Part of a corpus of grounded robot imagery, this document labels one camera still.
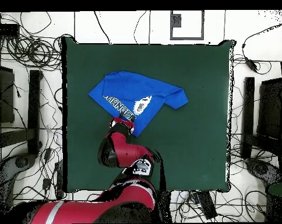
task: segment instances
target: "electrical cord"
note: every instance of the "electrical cord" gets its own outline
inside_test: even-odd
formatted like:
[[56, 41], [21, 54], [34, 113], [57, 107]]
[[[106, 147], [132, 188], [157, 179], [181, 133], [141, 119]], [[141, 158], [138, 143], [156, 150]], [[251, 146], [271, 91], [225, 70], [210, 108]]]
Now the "electrical cord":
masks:
[[135, 39], [135, 41], [136, 41], [136, 44], [138, 44], [138, 42], [137, 42], [137, 40], [136, 40], [136, 38], [135, 38], [135, 33], [136, 33], [136, 29], [137, 29], [137, 27], [138, 27], [139, 21], [140, 21], [140, 19], [142, 18], [142, 16], [140, 16], [140, 18], [139, 18], [139, 20], [138, 20], [138, 22], [137, 22], [137, 25], [136, 25], [136, 27], [135, 27], [135, 31], [134, 31], [134, 39]]
[[108, 43], [109, 43], [109, 44], [111, 44], [111, 43], [110, 43], [110, 39], [109, 39], [109, 37], [108, 37], [108, 36], [107, 36], [107, 34], [105, 33], [104, 29], [101, 27], [101, 23], [100, 23], [100, 21], [98, 20], [98, 17], [97, 17], [96, 12], [94, 11], [93, 13], [94, 13], [94, 15], [96, 16], [97, 23], [98, 23], [98, 25], [100, 26], [100, 28], [101, 28], [102, 32], [105, 34], [105, 36], [106, 36], [106, 38], [107, 38], [107, 40], [108, 40]]
[[62, 102], [58, 101], [57, 98], [56, 98], [57, 92], [58, 92], [59, 90], [61, 90], [61, 89], [62, 89], [62, 87], [61, 87], [60, 89], [57, 89], [57, 90], [55, 91], [55, 93], [54, 93], [54, 99], [55, 99], [55, 101], [56, 101], [58, 104], [62, 104]]
[[278, 28], [278, 27], [280, 27], [280, 26], [282, 26], [282, 23], [277, 24], [277, 25], [274, 25], [274, 26], [272, 26], [272, 27], [268, 27], [268, 28], [266, 28], [266, 29], [264, 29], [264, 30], [262, 30], [262, 31], [260, 31], [260, 32], [258, 32], [258, 33], [252, 34], [252, 35], [250, 35], [248, 38], [246, 38], [245, 41], [244, 41], [244, 43], [242, 44], [242, 55], [244, 56], [245, 63], [247, 64], [247, 66], [248, 66], [252, 71], [255, 71], [255, 72], [256, 72], [257, 74], [259, 74], [259, 75], [265, 75], [265, 74], [267, 74], [268, 72], [270, 72], [270, 70], [272, 69], [272, 63], [268, 61], [268, 63], [270, 64], [270, 68], [269, 68], [269, 70], [268, 70], [267, 72], [265, 72], [265, 73], [260, 73], [260, 72], [258, 72], [257, 67], [256, 67], [256, 65], [255, 65], [255, 63], [258, 63], [258, 62], [252, 61], [251, 59], [249, 59], [249, 58], [247, 58], [247, 57], [245, 56], [245, 53], [244, 53], [244, 48], [245, 48], [245, 46], [246, 46], [245, 43], [246, 43], [246, 41], [247, 41], [249, 38], [251, 38], [251, 37], [253, 37], [253, 36], [255, 36], [255, 35], [264, 33], [265, 31], [268, 32], [269, 30], [273, 30], [273, 29]]

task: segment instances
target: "black cable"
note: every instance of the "black cable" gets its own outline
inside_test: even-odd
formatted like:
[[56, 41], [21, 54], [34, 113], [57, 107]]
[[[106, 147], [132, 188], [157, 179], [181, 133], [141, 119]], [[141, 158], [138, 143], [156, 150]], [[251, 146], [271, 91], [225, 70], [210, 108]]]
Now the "black cable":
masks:
[[142, 16], [140, 16], [140, 18], [139, 18], [139, 20], [138, 20], [138, 22], [137, 22], [137, 25], [136, 25], [136, 27], [135, 27], [135, 31], [134, 31], [134, 39], [135, 39], [135, 41], [136, 41], [136, 44], [138, 44], [138, 42], [137, 42], [137, 40], [136, 40], [136, 38], [135, 38], [135, 32], [136, 32], [136, 29], [137, 29], [137, 27], [138, 27], [139, 21], [140, 21], [140, 19], [142, 18]]
[[101, 194], [92, 193], [92, 194], [90, 194], [90, 195], [87, 197], [87, 200], [86, 200], [86, 201], [88, 201], [88, 199], [90, 198], [90, 196], [93, 196], [93, 195], [100, 196]]
[[35, 33], [32, 33], [32, 32], [29, 32], [29, 31], [27, 31], [27, 30], [25, 29], [25, 27], [24, 27], [24, 25], [23, 25], [23, 22], [22, 22], [22, 14], [23, 14], [23, 12], [21, 12], [21, 14], [20, 14], [20, 21], [21, 21], [22, 27], [25, 29], [25, 31], [27, 31], [28, 33], [31, 33], [31, 34], [38, 34], [38, 33], [42, 32], [42, 31], [44, 31], [44, 30], [52, 23], [52, 19], [51, 19], [49, 13], [48, 13], [47, 11], [46, 11], [46, 13], [47, 13], [47, 15], [48, 15], [48, 17], [49, 17], [49, 19], [50, 19], [49, 24], [48, 24], [46, 27], [44, 27], [43, 29], [41, 29], [40, 31], [37, 31], [37, 32], [35, 32]]
[[59, 90], [61, 90], [61, 89], [62, 89], [62, 87], [61, 87], [60, 89], [57, 89], [57, 90], [55, 91], [55, 93], [54, 93], [54, 100], [55, 100], [57, 103], [59, 103], [59, 104], [62, 104], [62, 102], [59, 102], [59, 101], [57, 100], [56, 94], [57, 94], [57, 92], [58, 92]]
[[105, 34], [105, 36], [107, 37], [108, 43], [110, 44], [110, 39], [109, 39], [109, 37], [106, 35], [106, 33], [105, 33], [104, 29], [101, 27], [101, 23], [100, 23], [100, 21], [98, 20], [98, 17], [97, 17], [96, 12], [94, 11], [93, 13], [94, 13], [94, 15], [96, 16], [96, 19], [97, 19], [97, 23], [98, 23], [98, 25], [100, 26], [100, 28], [101, 28], [102, 32], [103, 32], [103, 33]]
[[248, 195], [251, 194], [251, 193], [260, 193], [260, 194], [262, 194], [263, 196], [265, 196], [266, 198], [267, 198], [267, 195], [264, 194], [264, 193], [261, 192], [261, 191], [253, 190], [253, 191], [248, 192], [248, 193], [246, 194], [246, 196], [245, 196], [245, 209], [246, 209], [246, 212], [247, 212], [248, 216], [251, 218], [251, 220], [252, 220], [253, 222], [256, 222], [256, 221], [251, 217], [251, 215], [250, 215], [250, 213], [249, 213], [248, 202], [247, 202], [247, 200], [246, 200], [246, 198], [248, 197]]
[[24, 193], [24, 194], [22, 194], [22, 191], [24, 191], [26, 188], [30, 188], [30, 190], [29, 191], [31, 191], [31, 190], [33, 190], [33, 191], [35, 191], [38, 195], [40, 195], [41, 197], [43, 197], [45, 200], [49, 200], [46, 196], [44, 196], [44, 195], [42, 195], [40, 192], [38, 192], [36, 189], [34, 189], [34, 187], [31, 187], [31, 186], [25, 186], [18, 194], [14, 194], [14, 195], [16, 195], [14, 198], [13, 198], [13, 200], [15, 200], [15, 199], [17, 199], [17, 196], [19, 196], [19, 195], [24, 195], [24, 194], [27, 194], [27, 193]]
[[244, 43], [242, 44], [242, 54], [244, 55], [244, 57], [247, 58], [247, 57], [245, 56], [245, 53], [244, 53], [244, 48], [245, 48], [245, 43], [246, 43], [246, 41], [247, 41], [249, 38], [251, 38], [251, 37], [253, 37], [253, 36], [255, 36], [255, 35], [261, 34], [261, 33], [265, 32], [265, 31], [273, 30], [273, 29], [275, 29], [275, 28], [277, 28], [277, 27], [280, 27], [280, 26], [282, 26], [282, 23], [277, 24], [277, 25], [274, 25], [274, 26], [272, 26], [272, 27], [268, 27], [268, 28], [266, 28], [266, 29], [264, 29], [264, 30], [262, 30], [262, 31], [260, 31], [260, 32], [258, 32], [258, 33], [252, 34], [252, 35], [250, 35], [248, 38], [246, 38], [245, 41], [244, 41]]

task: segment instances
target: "wire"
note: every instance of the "wire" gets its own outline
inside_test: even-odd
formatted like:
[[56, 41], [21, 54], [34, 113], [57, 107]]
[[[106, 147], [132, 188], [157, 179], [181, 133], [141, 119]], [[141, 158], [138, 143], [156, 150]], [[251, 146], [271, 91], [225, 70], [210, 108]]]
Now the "wire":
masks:
[[86, 201], [88, 201], [88, 199], [90, 198], [90, 196], [94, 196], [94, 195], [100, 196], [101, 194], [92, 193], [92, 194], [90, 194], [90, 195], [87, 197], [87, 200], [86, 200]]
[[151, 33], [151, 28], [150, 28], [150, 17], [151, 17], [151, 10], [149, 11], [149, 32], [148, 32], [148, 44], [150, 44], [150, 33]]
[[248, 195], [251, 194], [251, 193], [260, 193], [260, 194], [262, 194], [263, 196], [265, 196], [266, 198], [267, 198], [267, 196], [266, 196], [266, 194], [264, 194], [263, 192], [258, 191], [258, 190], [250, 191], [250, 192], [247, 193], [246, 196], [245, 196], [245, 209], [246, 209], [246, 212], [247, 212], [248, 216], [251, 218], [251, 220], [252, 220], [253, 222], [256, 222], [256, 221], [251, 217], [251, 215], [250, 215], [250, 213], [249, 213], [248, 202], [246, 201], [246, 198], [247, 198]]
[[47, 13], [47, 15], [48, 15], [48, 17], [49, 17], [49, 19], [50, 19], [49, 24], [46, 25], [46, 27], [44, 27], [44, 28], [41, 29], [40, 31], [37, 31], [37, 32], [35, 32], [35, 33], [32, 33], [32, 32], [27, 31], [27, 29], [25, 29], [25, 27], [24, 27], [24, 25], [23, 25], [23, 22], [22, 22], [22, 14], [23, 14], [23, 12], [21, 12], [21, 14], [20, 14], [20, 21], [21, 21], [22, 27], [25, 29], [25, 31], [27, 31], [28, 33], [31, 33], [31, 34], [38, 34], [38, 33], [42, 32], [42, 31], [44, 31], [44, 30], [52, 23], [52, 19], [51, 19], [49, 13], [48, 13], [47, 11], [46, 11], [46, 13]]
[[56, 94], [57, 94], [57, 92], [58, 92], [59, 90], [61, 90], [61, 89], [62, 89], [62, 87], [61, 87], [60, 89], [57, 89], [57, 90], [55, 91], [55, 93], [54, 93], [54, 99], [55, 99], [55, 101], [56, 101], [57, 103], [59, 103], [59, 104], [62, 104], [62, 102], [59, 102], [59, 101], [57, 100]]
[[265, 32], [265, 31], [273, 30], [273, 29], [275, 29], [275, 28], [277, 28], [277, 27], [280, 27], [280, 26], [282, 26], [282, 23], [277, 24], [277, 25], [274, 25], [274, 26], [272, 26], [272, 27], [268, 27], [268, 28], [266, 28], [266, 29], [264, 29], [264, 30], [262, 30], [262, 31], [260, 31], [260, 32], [258, 32], [258, 33], [252, 34], [252, 35], [250, 35], [248, 38], [246, 38], [245, 41], [244, 41], [244, 43], [242, 44], [242, 54], [244, 55], [244, 57], [246, 58], [245, 53], [244, 53], [245, 43], [246, 43], [246, 41], [247, 41], [249, 38], [251, 38], [251, 37], [253, 37], [253, 36], [255, 36], [255, 35], [261, 34], [261, 33]]
[[137, 22], [137, 25], [136, 25], [136, 27], [135, 27], [135, 31], [134, 31], [134, 39], [135, 39], [135, 41], [136, 41], [136, 44], [138, 44], [138, 42], [137, 42], [137, 40], [136, 40], [136, 38], [135, 38], [135, 32], [136, 32], [136, 29], [137, 29], [137, 27], [138, 27], [139, 21], [140, 21], [140, 19], [142, 18], [142, 16], [140, 16], [140, 18], [139, 18], [139, 20], [138, 20], [138, 22]]
[[111, 43], [110, 43], [110, 39], [109, 39], [109, 37], [108, 37], [108, 36], [107, 36], [107, 34], [105, 33], [104, 29], [101, 27], [101, 23], [100, 23], [100, 21], [98, 20], [98, 17], [97, 17], [96, 12], [94, 11], [93, 13], [94, 13], [94, 15], [96, 16], [97, 23], [98, 23], [98, 25], [100, 26], [100, 28], [101, 28], [102, 32], [105, 34], [105, 36], [106, 36], [106, 38], [107, 38], [107, 40], [108, 40], [108, 43], [109, 43], [109, 44], [111, 44]]

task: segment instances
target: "blue cloth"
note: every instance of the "blue cloth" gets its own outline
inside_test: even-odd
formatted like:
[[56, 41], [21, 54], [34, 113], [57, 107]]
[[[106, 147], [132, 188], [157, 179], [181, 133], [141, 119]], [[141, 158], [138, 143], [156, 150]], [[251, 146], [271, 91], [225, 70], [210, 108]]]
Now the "blue cloth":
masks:
[[183, 89], [136, 73], [111, 72], [89, 96], [113, 117], [135, 116], [133, 135], [138, 137], [163, 104], [177, 109], [188, 102]]

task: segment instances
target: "black device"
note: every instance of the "black device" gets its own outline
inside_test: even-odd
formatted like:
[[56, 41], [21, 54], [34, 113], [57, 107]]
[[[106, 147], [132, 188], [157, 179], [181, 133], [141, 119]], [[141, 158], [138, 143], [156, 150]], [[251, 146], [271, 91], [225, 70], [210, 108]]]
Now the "black device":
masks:
[[61, 200], [64, 198], [64, 192], [62, 190], [62, 165], [63, 161], [55, 163], [55, 171], [57, 172], [57, 184], [56, 184], [56, 199]]
[[0, 66], [0, 123], [13, 123], [15, 120], [14, 110], [11, 107], [14, 98], [14, 82], [13, 70]]
[[282, 182], [282, 171], [269, 162], [258, 159], [245, 160], [247, 171], [262, 180], [265, 187]]
[[216, 207], [214, 206], [212, 197], [209, 191], [198, 191], [198, 199], [201, 203], [202, 212], [204, 213], [207, 220], [217, 217]]
[[260, 86], [260, 102], [257, 133], [281, 139], [282, 129], [282, 78], [263, 81]]
[[18, 39], [20, 38], [20, 25], [0, 23], [0, 39]]
[[253, 146], [277, 156], [282, 154], [281, 91], [281, 78], [262, 82], [257, 134], [253, 134], [255, 78], [245, 78], [240, 147], [242, 159], [251, 158]]

